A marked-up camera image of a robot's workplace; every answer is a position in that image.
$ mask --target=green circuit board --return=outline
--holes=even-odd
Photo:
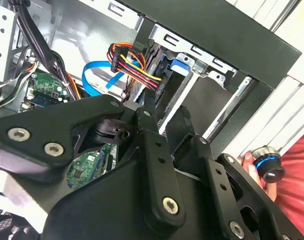
[[[101,151],[83,154],[75,159],[67,173],[67,183],[72,190],[77,190],[102,174],[104,159],[110,154],[113,145],[105,145]]]
[[[64,85],[54,79],[50,74],[35,72],[31,77],[32,80],[34,80],[34,91],[51,96],[53,99],[58,99],[60,96],[70,99],[69,93]]]

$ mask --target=electronic component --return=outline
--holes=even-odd
[[[82,175],[82,171],[80,170],[75,170],[73,177],[80,179]]]
[[[52,92],[51,97],[54,98],[54,99],[57,99],[58,98],[58,93]]]

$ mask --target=red wire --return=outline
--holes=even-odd
[[[122,63],[121,61],[119,62],[119,64],[124,67],[126,70],[132,72],[132,73],[135,73],[136,75],[139,75],[140,78],[144,79],[146,82],[148,82],[149,84],[151,84],[152,86],[154,87],[158,87],[154,82],[150,81],[148,78],[146,78],[145,76],[141,75],[139,72],[137,72],[136,70],[134,69],[131,69],[129,68],[128,66],[126,66],[124,63]]]

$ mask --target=screw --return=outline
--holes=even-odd
[[[206,140],[203,137],[200,137],[200,141],[202,144],[206,144]]]
[[[231,221],[230,228],[231,228],[233,234],[236,237],[238,237],[239,239],[243,239],[245,237],[243,229],[241,228],[241,226],[239,226],[239,224],[237,222]]]
[[[230,157],[230,156],[227,156],[227,159],[228,159],[228,161],[230,162],[230,163],[234,163],[235,161],[234,161],[234,159],[232,158],[232,157]]]
[[[282,237],[283,237],[283,240],[291,240],[290,237],[287,236],[286,234],[283,234]]]
[[[62,145],[56,143],[56,142],[50,142],[44,147],[44,151],[46,154],[53,156],[53,157],[58,157],[61,156],[64,152],[64,148]]]
[[[119,107],[119,106],[120,106],[120,104],[118,104],[118,103],[115,102],[115,101],[111,101],[111,104],[112,104],[113,106],[115,106],[115,107]]]
[[[151,116],[151,114],[148,111],[144,111],[145,115]]]
[[[22,142],[28,140],[31,134],[24,128],[14,127],[7,132],[7,136],[14,141]]]
[[[175,200],[170,197],[163,199],[163,207],[169,214],[175,215],[178,213],[178,205]]]

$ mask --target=yellow wire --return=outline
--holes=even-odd
[[[155,79],[157,81],[161,81],[162,80],[161,78],[152,76],[152,75],[148,74],[147,72],[143,71],[142,69],[140,69],[139,67],[135,66],[129,60],[127,60],[126,57],[124,57],[124,55],[121,54],[120,56],[126,61],[126,63],[130,64],[132,67],[134,67],[135,69],[137,69],[141,73],[143,73],[143,74],[145,74],[145,75],[149,76],[150,78]]]

